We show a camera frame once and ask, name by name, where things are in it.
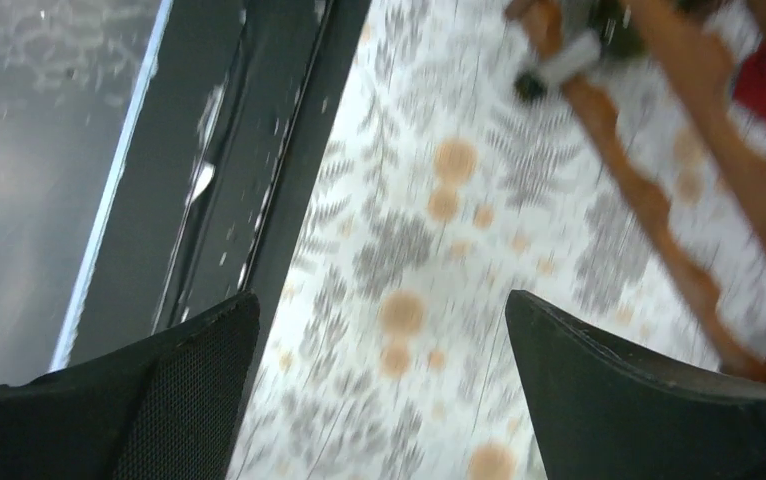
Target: leaf pattern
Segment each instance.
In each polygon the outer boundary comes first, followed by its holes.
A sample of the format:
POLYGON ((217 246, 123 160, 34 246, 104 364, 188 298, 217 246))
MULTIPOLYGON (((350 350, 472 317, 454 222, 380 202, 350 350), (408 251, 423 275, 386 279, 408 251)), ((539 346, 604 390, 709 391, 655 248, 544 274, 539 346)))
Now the leaf pattern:
MULTIPOLYGON (((562 0, 567 35, 588 3, 562 0)), ((513 289, 717 367, 565 102, 516 100, 535 58, 503 7, 375 0, 228 478, 547 478, 503 318, 513 289)), ((710 27, 737 49, 757 39, 741 2, 710 27)), ((686 119, 659 70, 591 76, 635 166, 672 195, 686 119)), ((766 151, 766 128, 736 118, 766 151)), ((670 227, 766 354, 766 262, 715 169, 697 170, 702 198, 674 202, 670 227)))

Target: gray surface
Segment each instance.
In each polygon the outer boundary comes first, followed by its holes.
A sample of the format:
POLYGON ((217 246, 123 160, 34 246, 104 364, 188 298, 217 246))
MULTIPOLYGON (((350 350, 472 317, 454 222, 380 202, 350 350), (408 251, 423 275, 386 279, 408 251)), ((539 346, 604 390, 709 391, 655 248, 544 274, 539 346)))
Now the gray surface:
POLYGON ((0 0, 0 383, 51 364, 159 3, 0 0))

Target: white edge strip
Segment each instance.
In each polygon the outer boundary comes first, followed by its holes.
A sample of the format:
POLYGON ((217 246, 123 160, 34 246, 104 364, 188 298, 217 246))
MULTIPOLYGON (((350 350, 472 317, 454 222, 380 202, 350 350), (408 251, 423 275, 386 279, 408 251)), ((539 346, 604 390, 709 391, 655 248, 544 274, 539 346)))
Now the white edge strip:
POLYGON ((77 273, 77 280, 74 282, 74 289, 71 292, 71 299, 68 302, 68 309, 65 312, 65 319, 62 322, 62 329, 59 331, 59 338, 56 341, 56 349, 53 352, 48 372, 55 372, 68 366, 71 348, 74 346, 74 340, 77 338, 80 315, 83 313, 86 294, 88 293, 91 277, 94 273, 95 262, 97 262, 97 254, 103 241, 103 234, 106 231, 109 213, 112 210, 112 202, 115 199, 115 192, 118 190, 118 183, 124 174, 127 152, 130 149, 130 141, 133 138, 136 120, 139 117, 139 113, 141 113, 150 81, 158 68, 159 46, 162 43, 162 35, 165 33, 165 26, 168 23, 168 16, 171 13, 173 3, 174 0, 162 0, 157 9, 150 39, 145 49, 144 60, 142 60, 142 65, 139 68, 133 88, 133 96, 130 98, 127 115, 121 127, 121 136, 118 138, 118 146, 115 149, 115 156, 109 169, 109 177, 106 179, 106 186, 100 198, 100 205, 97 209, 94 225, 92 225, 89 241, 86 244, 86 250, 83 253, 83 261, 77 273))

